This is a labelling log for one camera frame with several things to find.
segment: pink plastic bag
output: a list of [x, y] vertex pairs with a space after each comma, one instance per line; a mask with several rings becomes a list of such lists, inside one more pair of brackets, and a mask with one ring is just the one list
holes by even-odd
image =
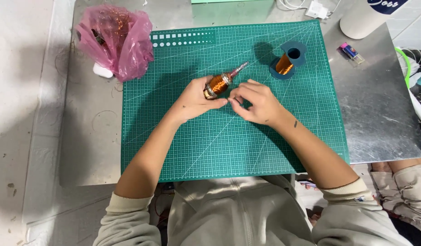
[[86, 8], [75, 29], [78, 47], [120, 82], [141, 78], [154, 61], [150, 32], [153, 25], [143, 11], [99, 5]]

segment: metal table surface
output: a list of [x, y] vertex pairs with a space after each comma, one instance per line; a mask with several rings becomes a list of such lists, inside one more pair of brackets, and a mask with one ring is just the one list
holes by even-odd
[[[333, 9], [338, 0], [323, 0]], [[87, 6], [101, 0], [77, 0], [77, 25]], [[273, 0], [191, 5], [189, 0], [112, 0], [116, 6], [146, 11], [153, 30], [302, 21], [305, 10], [282, 11]], [[332, 76], [343, 115], [351, 163], [421, 157], [421, 131], [386, 24], [368, 37], [352, 40], [338, 21], [350, 7], [341, 5], [322, 21]], [[94, 62], [76, 48], [73, 30], [67, 96], [62, 121], [60, 184], [116, 183], [120, 177], [122, 86], [92, 72]], [[359, 66], [336, 51], [349, 42], [364, 58]]]

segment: green cutting mat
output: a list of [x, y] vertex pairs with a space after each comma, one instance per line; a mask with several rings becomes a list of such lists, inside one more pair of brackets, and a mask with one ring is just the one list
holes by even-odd
[[[347, 163], [341, 112], [317, 20], [153, 31], [154, 62], [139, 80], [124, 83], [121, 172], [164, 113], [194, 78], [250, 64], [230, 88], [252, 78]], [[306, 44], [306, 64], [280, 81], [268, 64], [286, 41]], [[172, 141], [160, 182], [303, 172], [286, 141], [268, 126], [247, 122], [229, 105], [189, 120]]]

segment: person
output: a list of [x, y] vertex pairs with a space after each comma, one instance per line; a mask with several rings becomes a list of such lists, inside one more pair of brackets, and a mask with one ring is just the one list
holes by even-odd
[[371, 175], [394, 227], [421, 245], [421, 158], [372, 163]]
[[[186, 86], [131, 160], [94, 246], [161, 244], [158, 229], [149, 225], [148, 205], [174, 134], [187, 120], [228, 102], [240, 117], [273, 128], [290, 144], [329, 205], [312, 228], [294, 187], [282, 175], [185, 181], [175, 188], [168, 245], [411, 245], [350, 166], [267, 86], [248, 80], [228, 99], [209, 101], [203, 90], [211, 78]], [[248, 109], [240, 105], [244, 99], [252, 104]]]

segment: smartphone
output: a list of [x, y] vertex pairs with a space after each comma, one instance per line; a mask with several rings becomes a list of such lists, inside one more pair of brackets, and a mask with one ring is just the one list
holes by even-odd
[[309, 185], [310, 187], [317, 188], [316, 184], [314, 184], [314, 183], [312, 182], [312, 180], [308, 180], [308, 179], [299, 179], [299, 180], [297, 180], [297, 182], [302, 183], [302, 184], [305, 184], [305, 185]]

